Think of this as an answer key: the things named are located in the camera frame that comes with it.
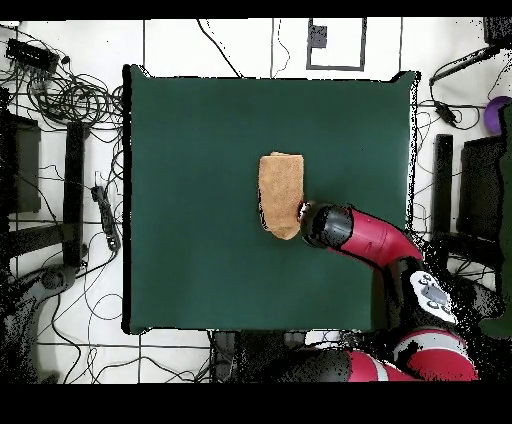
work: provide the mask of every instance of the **green tabletop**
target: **green tabletop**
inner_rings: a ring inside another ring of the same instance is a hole
[[[302,154],[307,199],[403,228],[415,77],[149,78],[132,66],[132,332],[370,328],[367,265],[261,228],[258,162]]]

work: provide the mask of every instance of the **black cable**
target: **black cable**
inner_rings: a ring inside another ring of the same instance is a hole
[[[496,80],[494,81],[494,84],[493,86],[491,87],[491,89],[489,90],[489,92],[487,93],[487,99],[489,101],[491,101],[491,93],[492,93],[492,90],[494,90],[494,88],[498,85],[498,81],[500,80],[500,77],[501,77],[501,74],[503,74],[503,72],[508,72],[510,70],[510,66],[512,65],[512,58],[509,58],[507,60],[507,63],[505,63],[505,66],[503,66],[503,68],[501,69],[500,73],[498,74],[498,76],[496,77]]]
[[[239,73],[234,67],[233,65],[231,64],[231,62],[228,60],[228,58],[226,57],[226,55],[224,54],[224,52],[222,51],[222,49],[219,47],[219,45],[215,42],[215,40],[210,37],[210,34],[208,34],[203,26],[201,25],[201,21],[199,19],[196,19],[196,22],[197,22],[197,25],[199,25],[199,29],[201,30],[201,32],[208,38],[208,40],[210,40],[213,45],[215,47],[217,47],[217,50],[220,52],[220,54],[222,55],[222,57],[224,58],[224,60],[226,61],[226,63],[229,65],[229,67],[233,70],[233,72],[236,74],[236,76],[238,78],[243,78],[243,75],[241,73]]]
[[[136,358],[136,359],[133,359],[131,361],[128,361],[128,362],[124,362],[122,364],[111,364],[111,365],[107,365],[105,367],[103,367],[101,369],[101,371],[98,373],[98,375],[96,377],[94,377],[94,380],[92,382],[92,384],[95,384],[96,382],[99,383],[98,379],[100,378],[100,375],[103,373],[103,371],[109,369],[109,368],[121,368],[121,367],[125,367],[127,365],[131,365],[131,364],[134,364],[142,359],[145,359],[149,362],[151,362],[153,365],[155,365],[156,367],[160,368],[162,371],[166,371],[170,374],[173,374],[174,375],[174,378],[179,378],[181,381],[187,381],[187,382],[190,382],[190,383],[194,383],[195,381],[194,380],[188,380],[188,379],[184,379],[181,377],[182,374],[185,374],[185,373],[190,373],[194,376],[194,374],[191,372],[191,371],[182,371],[181,373],[177,373],[175,371],[172,371],[168,368],[165,368],[163,367],[162,365],[158,364],[154,359],[148,357],[148,356],[141,356],[140,358]]]
[[[57,311],[59,310],[59,306],[60,306],[60,293],[57,295],[57,307],[55,308],[55,311],[53,312],[53,315],[52,315],[51,326],[53,328],[53,331],[62,340],[68,342],[70,345],[72,345],[73,347],[75,347],[78,350],[78,357],[76,358],[75,362],[73,363],[73,366],[69,369],[68,373],[66,374],[66,377],[64,378],[64,382],[62,383],[62,384],[66,384],[66,381],[68,381],[68,378],[69,378],[71,372],[75,369],[76,365],[78,364],[78,361],[82,357],[82,349],[80,349],[80,347],[77,346],[76,343],[72,342],[71,340],[67,339],[62,334],[60,334],[60,332],[57,330],[57,327],[55,327],[55,316],[57,315]]]
[[[288,58],[286,59],[286,63],[284,64],[284,67],[282,69],[279,69],[273,76],[273,78],[277,77],[277,74],[279,74],[279,72],[282,72],[286,69],[286,67],[288,66],[288,62],[290,61],[290,52],[288,51],[288,49],[284,46],[284,44],[281,42],[281,38],[280,38],[280,35],[281,35],[281,22],[282,22],[282,19],[279,19],[279,26],[278,26],[278,29],[277,29],[277,42],[281,45],[281,47],[283,49],[286,50],[286,54],[288,55]]]

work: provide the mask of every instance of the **cable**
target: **cable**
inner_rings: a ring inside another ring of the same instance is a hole
[[[70,345],[72,345],[73,347],[75,347],[78,350],[78,357],[76,358],[75,362],[73,363],[73,366],[69,369],[68,373],[66,374],[66,377],[64,377],[64,382],[62,384],[66,384],[66,381],[68,381],[68,378],[69,378],[71,372],[75,369],[76,365],[78,364],[78,361],[82,357],[82,350],[80,349],[79,346],[76,345],[76,343],[72,342],[71,340],[67,339],[62,334],[60,334],[60,332],[57,330],[57,327],[55,327],[55,316],[57,315],[59,306],[60,306],[60,293],[57,295],[57,307],[55,308],[55,311],[53,312],[53,315],[52,315],[51,326],[53,328],[53,331],[55,331],[55,334],[57,334],[57,336],[59,336],[62,340],[68,342]]]
[[[503,72],[508,72],[510,70],[511,64],[512,64],[512,57],[507,60],[507,63],[505,63],[505,66],[503,66],[503,68],[501,69],[500,73],[496,77],[496,80],[494,81],[494,84],[492,85],[491,89],[487,93],[487,99],[489,101],[491,101],[491,93],[494,90],[494,88],[498,85],[498,81],[500,80],[501,74],[503,74]]]
[[[291,56],[290,56],[290,52],[289,52],[289,51],[288,51],[288,49],[284,46],[284,44],[283,44],[283,43],[281,43],[281,38],[280,38],[280,33],[281,33],[281,21],[282,21],[282,19],[279,19],[279,26],[278,26],[278,28],[277,28],[277,42],[281,45],[281,47],[282,47],[283,49],[285,49],[285,50],[286,50],[286,54],[288,55],[288,59],[286,59],[286,63],[284,64],[284,67],[283,67],[282,69],[279,69],[279,70],[275,73],[274,78],[275,78],[275,77],[277,77],[277,74],[279,74],[279,72],[282,72],[282,71],[284,71],[284,70],[286,69],[286,67],[288,66],[288,62],[290,61],[290,58],[291,58]]]
[[[229,67],[233,70],[233,72],[236,74],[236,76],[238,78],[243,78],[244,76],[238,72],[234,67],[233,65],[231,64],[231,62],[228,60],[228,58],[226,57],[226,55],[224,54],[224,52],[222,51],[222,49],[219,47],[219,45],[215,42],[215,40],[210,37],[210,35],[204,30],[203,26],[201,25],[201,21],[199,19],[196,19],[196,22],[197,22],[197,25],[199,25],[199,28],[201,29],[201,32],[206,35],[206,37],[213,43],[213,45],[215,47],[217,47],[217,50],[220,52],[220,54],[222,55],[222,57],[224,58],[224,60],[226,61],[226,63],[229,65]]]

